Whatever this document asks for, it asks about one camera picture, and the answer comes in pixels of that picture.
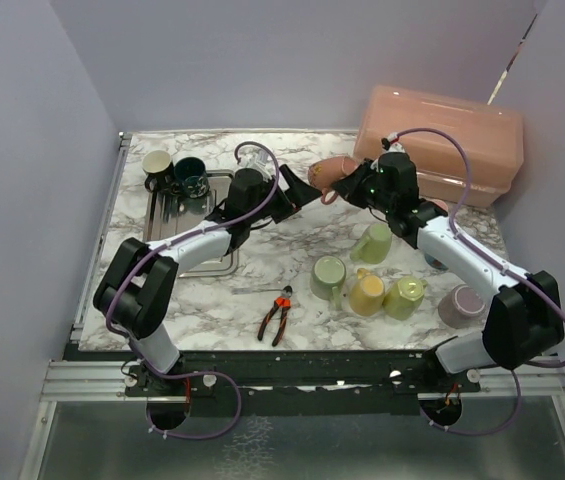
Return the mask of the pink terracotta mug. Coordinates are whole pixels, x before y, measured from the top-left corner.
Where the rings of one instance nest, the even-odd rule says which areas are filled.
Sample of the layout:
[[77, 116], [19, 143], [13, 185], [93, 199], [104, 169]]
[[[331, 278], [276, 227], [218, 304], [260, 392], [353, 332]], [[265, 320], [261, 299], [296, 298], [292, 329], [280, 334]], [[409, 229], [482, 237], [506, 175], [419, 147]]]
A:
[[354, 158], [341, 155], [320, 160], [308, 169], [308, 183], [321, 192], [321, 203], [330, 205], [338, 198], [332, 185], [351, 175], [360, 163]]

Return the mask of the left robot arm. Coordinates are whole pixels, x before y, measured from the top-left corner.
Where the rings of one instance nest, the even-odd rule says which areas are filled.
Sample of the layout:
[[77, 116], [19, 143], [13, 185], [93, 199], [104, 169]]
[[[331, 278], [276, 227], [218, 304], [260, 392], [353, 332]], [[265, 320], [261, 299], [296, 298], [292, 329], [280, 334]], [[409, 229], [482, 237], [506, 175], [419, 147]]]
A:
[[269, 180], [256, 169], [242, 168], [233, 175], [226, 198], [195, 228], [152, 244], [123, 241], [93, 305], [107, 328], [151, 367], [148, 382], [157, 392], [172, 394], [183, 380], [176, 364], [180, 351], [163, 325], [177, 277], [237, 250], [253, 224], [266, 218], [279, 223], [320, 196], [286, 165]]

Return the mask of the dark teal mug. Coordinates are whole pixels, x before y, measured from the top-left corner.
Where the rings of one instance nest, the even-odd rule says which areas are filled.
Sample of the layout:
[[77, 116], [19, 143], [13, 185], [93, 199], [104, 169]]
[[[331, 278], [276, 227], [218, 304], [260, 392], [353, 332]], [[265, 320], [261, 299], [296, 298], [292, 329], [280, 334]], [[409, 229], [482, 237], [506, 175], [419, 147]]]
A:
[[206, 196], [210, 186], [205, 163], [197, 157], [186, 157], [177, 161], [173, 167], [176, 195], [197, 199]]

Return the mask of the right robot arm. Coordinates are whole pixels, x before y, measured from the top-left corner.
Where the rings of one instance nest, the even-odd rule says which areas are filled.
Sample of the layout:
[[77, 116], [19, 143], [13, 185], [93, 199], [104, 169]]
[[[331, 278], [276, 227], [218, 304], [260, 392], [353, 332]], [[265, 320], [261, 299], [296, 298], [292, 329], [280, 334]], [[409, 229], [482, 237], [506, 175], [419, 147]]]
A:
[[563, 341], [556, 280], [545, 271], [530, 274], [464, 235], [444, 209], [420, 196], [407, 154], [366, 160], [329, 187], [351, 205], [381, 212], [395, 236], [444, 264], [489, 308], [482, 331], [435, 347], [435, 358], [421, 367], [429, 389], [443, 391], [472, 368], [514, 370]]

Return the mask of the black mug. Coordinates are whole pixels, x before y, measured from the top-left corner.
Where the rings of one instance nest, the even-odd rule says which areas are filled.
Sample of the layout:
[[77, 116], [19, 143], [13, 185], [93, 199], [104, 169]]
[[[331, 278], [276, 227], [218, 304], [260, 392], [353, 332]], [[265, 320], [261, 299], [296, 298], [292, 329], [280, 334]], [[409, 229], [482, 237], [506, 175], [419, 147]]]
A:
[[154, 150], [147, 153], [141, 162], [146, 175], [145, 189], [150, 193], [172, 195], [176, 190], [174, 165], [167, 151]]

